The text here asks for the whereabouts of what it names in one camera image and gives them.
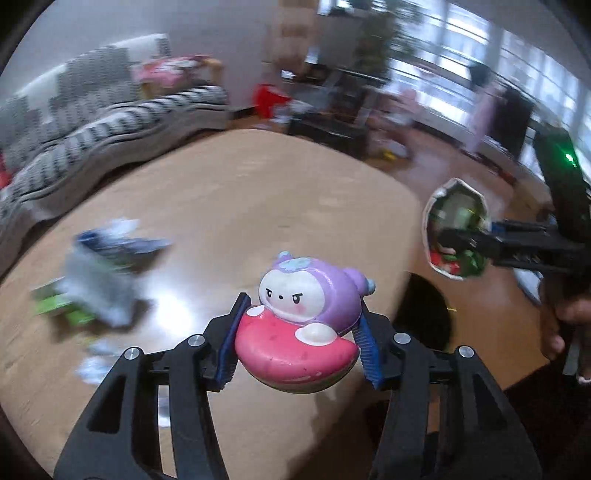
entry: metal screw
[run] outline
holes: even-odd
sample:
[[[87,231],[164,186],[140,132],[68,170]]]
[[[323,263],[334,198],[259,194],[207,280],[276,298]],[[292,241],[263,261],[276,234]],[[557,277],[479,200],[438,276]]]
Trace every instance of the metal screw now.
[[[133,360],[134,358],[138,358],[139,357],[139,348],[136,347],[132,347],[132,348],[128,348],[125,353],[123,354],[123,356],[127,359],[127,360]]]
[[[398,332],[394,335],[394,341],[401,345],[406,345],[407,343],[410,343],[410,335],[404,332]]]
[[[189,337],[187,343],[191,346],[200,346],[205,343],[205,337],[203,335],[193,335]]]
[[[472,350],[472,348],[470,348],[469,346],[461,346],[458,351],[460,352],[460,355],[464,358],[472,358],[474,356],[474,350]]]

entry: wooden table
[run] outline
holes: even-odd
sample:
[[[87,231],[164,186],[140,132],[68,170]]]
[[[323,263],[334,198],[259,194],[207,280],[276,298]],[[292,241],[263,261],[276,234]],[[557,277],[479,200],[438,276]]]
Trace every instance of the wooden table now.
[[[364,163],[298,138],[237,130],[197,142],[117,181],[60,221],[0,287],[0,403],[35,458],[53,471],[95,388],[75,373],[81,333],[56,339],[32,315],[30,289],[60,274],[72,237],[112,218],[137,218],[138,235],[173,246],[142,278],[150,307],[121,348],[174,347],[225,314],[282,250],[360,269],[377,284],[376,312],[396,305],[416,243],[418,200]],[[281,479],[298,468],[362,382],[359,365],[313,395],[272,390],[238,366],[210,403],[232,480]]]

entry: purple toy character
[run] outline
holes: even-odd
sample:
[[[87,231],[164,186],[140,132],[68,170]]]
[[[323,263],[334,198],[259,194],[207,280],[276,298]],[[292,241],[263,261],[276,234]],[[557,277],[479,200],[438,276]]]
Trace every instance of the purple toy character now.
[[[318,345],[347,333],[361,315],[361,299],[374,291],[374,281],[354,268],[281,252],[261,280],[259,298],[278,318],[305,327],[299,340]]]

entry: blurred toy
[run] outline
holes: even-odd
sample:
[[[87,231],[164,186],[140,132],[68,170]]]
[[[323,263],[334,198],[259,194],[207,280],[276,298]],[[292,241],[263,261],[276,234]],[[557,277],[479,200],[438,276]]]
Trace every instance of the blurred toy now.
[[[359,319],[363,296],[374,291],[358,270],[282,252],[259,285],[261,305],[241,318],[238,358],[270,387],[323,390],[356,362],[358,347],[341,336]]]
[[[427,261],[436,271],[454,280],[480,275],[486,266],[484,256],[471,249],[456,252],[439,244],[438,235],[446,228],[491,228],[484,197],[460,179],[451,179],[438,188],[427,203],[423,217]]]
[[[107,228],[75,237],[64,262],[64,276],[32,292],[37,314],[63,315],[72,326],[95,319],[112,327],[130,325],[137,300],[131,268],[145,266],[170,244],[127,238],[137,224],[136,220],[113,220]]]

